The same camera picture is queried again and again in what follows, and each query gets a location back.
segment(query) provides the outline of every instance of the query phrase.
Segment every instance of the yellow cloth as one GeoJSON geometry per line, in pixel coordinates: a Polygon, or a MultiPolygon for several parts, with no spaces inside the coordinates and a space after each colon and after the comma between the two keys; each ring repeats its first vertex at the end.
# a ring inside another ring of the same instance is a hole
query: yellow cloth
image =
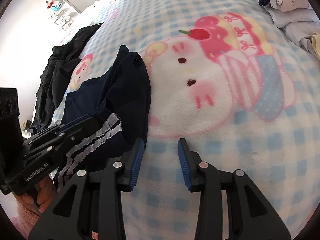
{"type": "Polygon", "coordinates": [[[311,35],[311,42],[312,42],[312,47],[315,50],[318,59],[320,60],[320,34],[313,33],[311,35]]]}

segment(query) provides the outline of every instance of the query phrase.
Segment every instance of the human hand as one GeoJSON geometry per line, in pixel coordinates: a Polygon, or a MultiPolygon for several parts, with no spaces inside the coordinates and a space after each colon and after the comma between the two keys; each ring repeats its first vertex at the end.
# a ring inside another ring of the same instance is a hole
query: human hand
{"type": "MultiPolygon", "coordinates": [[[[48,176],[39,182],[41,190],[38,192],[37,203],[40,205],[39,211],[43,213],[49,206],[53,198],[57,195],[57,190],[53,185],[52,179],[48,176]]],[[[28,210],[38,213],[33,207],[33,198],[27,193],[22,196],[13,194],[19,203],[21,203],[28,210]]]]}

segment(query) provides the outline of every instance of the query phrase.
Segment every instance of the hello kitty print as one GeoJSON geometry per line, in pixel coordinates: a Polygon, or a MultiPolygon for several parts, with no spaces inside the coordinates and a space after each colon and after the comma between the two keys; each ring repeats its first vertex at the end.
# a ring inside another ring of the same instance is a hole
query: hello kitty print
{"type": "Polygon", "coordinates": [[[236,109],[272,122],[295,103],[293,82],[253,19],[205,16],[180,33],[146,49],[153,91],[150,136],[218,129],[236,109]]]}
{"type": "Polygon", "coordinates": [[[88,54],[82,58],[81,62],[76,66],[72,73],[70,79],[70,88],[77,90],[80,87],[80,85],[84,81],[84,78],[90,70],[92,59],[92,54],[88,54]]]}

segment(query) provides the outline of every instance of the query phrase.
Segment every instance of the silver screw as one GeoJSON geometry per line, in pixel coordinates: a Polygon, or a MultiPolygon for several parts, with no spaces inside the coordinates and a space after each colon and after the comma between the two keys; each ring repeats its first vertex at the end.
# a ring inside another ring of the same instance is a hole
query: silver screw
{"type": "Polygon", "coordinates": [[[209,164],[206,162],[201,162],[201,163],[199,163],[199,166],[200,166],[200,168],[206,169],[209,167],[209,164]]]}
{"type": "Polygon", "coordinates": [[[79,170],[78,172],[77,172],[77,175],[79,176],[79,177],[82,177],[82,176],[84,176],[86,174],[86,171],[85,170],[79,170]]]}
{"type": "Polygon", "coordinates": [[[236,175],[239,177],[242,177],[244,175],[244,171],[243,170],[236,170],[236,175]]]}
{"type": "Polygon", "coordinates": [[[114,166],[115,168],[120,168],[120,167],[122,167],[122,162],[115,162],[115,163],[113,164],[113,166],[114,166]]]}

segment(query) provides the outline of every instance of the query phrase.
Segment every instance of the fleece blanket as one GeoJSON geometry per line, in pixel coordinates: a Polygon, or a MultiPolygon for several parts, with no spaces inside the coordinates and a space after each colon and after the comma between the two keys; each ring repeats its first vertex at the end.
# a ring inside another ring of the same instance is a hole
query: fleece blanket
{"type": "Polygon", "coordinates": [[[152,102],[138,184],[122,194],[127,238],[194,239],[200,195],[184,185],[180,137],[216,168],[243,169],[294,238],[320,202],[319,62],[257,0],[99,0],[62,42],[100,22],[65,96],[121,44],[143,56],[152,102]]]}

